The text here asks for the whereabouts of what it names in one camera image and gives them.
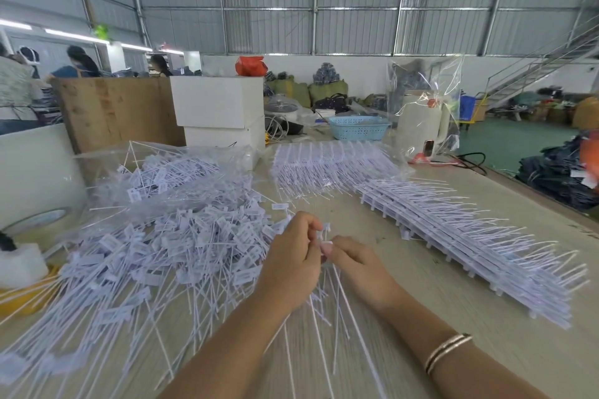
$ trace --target green floor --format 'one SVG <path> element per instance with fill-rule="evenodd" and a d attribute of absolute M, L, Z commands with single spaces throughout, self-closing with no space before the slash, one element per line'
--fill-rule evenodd
<path fill-rule="evenodd" d="M 521 158 L 538 155 L 545 147 L 562 145 L 577 132 L 574 128 L 547 122 L 487 117 L 472 125 L 468 132 L 462 128 L 459 153 L 483 152 L 486 166 L 515 173 L 520 168 Z"/>

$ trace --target red bag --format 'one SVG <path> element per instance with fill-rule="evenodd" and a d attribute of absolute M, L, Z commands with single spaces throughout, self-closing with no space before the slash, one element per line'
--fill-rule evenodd
<path fill-rule="evenodd" d="M 253 77 L 264 76 L 268 71 L 268 67 L 262 61 L 263 58 L 261 55 L 253 55 L 251 57 L 240 55 L 237 62 L 235 62 L 237 74 Z"/>

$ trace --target fluorescent light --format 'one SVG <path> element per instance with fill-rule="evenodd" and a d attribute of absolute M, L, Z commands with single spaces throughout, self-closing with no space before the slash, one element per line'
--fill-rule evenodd
<path fill-rule="evenodd" d="M 153 49 L 151 47 L 137 46 L 137 45 L 127 45 L 125 43 L 121 43 L 120 45 L 123 46 L 123 47 L 126 47 L 127 49 L 145 50 L 146 52 L 152 52 L 153 51 Z"/>
<path fill-rule="evenodd" d="M 22 28 L 25 30 L 31 30 L 31 26 L 28 24 L 21 24 L 20 22 L 7 21 L 6 19 L 0 19 L 0 25 L 5 25 L 7 27 L 14 27 L 14 28 Z"/>
<path fill-rule="evenodd" d="M 85 35 L 77 35 L 76 33 L 61 32 L 60 30 L 52 30 L 49 28 L 45 28 L 44 30 L 50 35 L 57 35 L 59 37 L 75 38 L 76 40 L 91 41 L 93 43 L 101 43 L 103 45 L 110 44 L 110 41 L 100 40 L 99 38 L 94 37 L 86 37 Z"/>
<path fill-rule="evenodd" d="M 162 52 L 168 52 L 169 54 L 178 54 L 183 55 L 182 50 L 174 50 L 174 49 L 161 49 Z"/>

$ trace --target white box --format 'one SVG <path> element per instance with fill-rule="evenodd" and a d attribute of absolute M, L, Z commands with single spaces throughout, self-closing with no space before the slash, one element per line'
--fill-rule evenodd
<path fill-rule="evenodd" d="M 246 170 L 254 169 L 260 154 L 266 148 L 264 114 L 247 128 L 184 127 L 183 130 L 188 147 L 228 147 L 232 144 L 236 147 L 250 146 L 251 157 L 246 163 Z"/>
<path fill-rule="evenodd" d="M 180 127 L 241 129 L 264 115 L 262 78 L 173 76 L 170 81 Z"/>

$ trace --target fingernail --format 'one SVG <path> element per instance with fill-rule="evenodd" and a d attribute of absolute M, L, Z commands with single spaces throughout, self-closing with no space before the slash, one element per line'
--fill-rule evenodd
<path fill-rule="evenodd" d="M 322 242 L 320 244 L 320 251 L 324 255 L 329 255 L 331 252 L 333 252 L 333 242 Z"/>

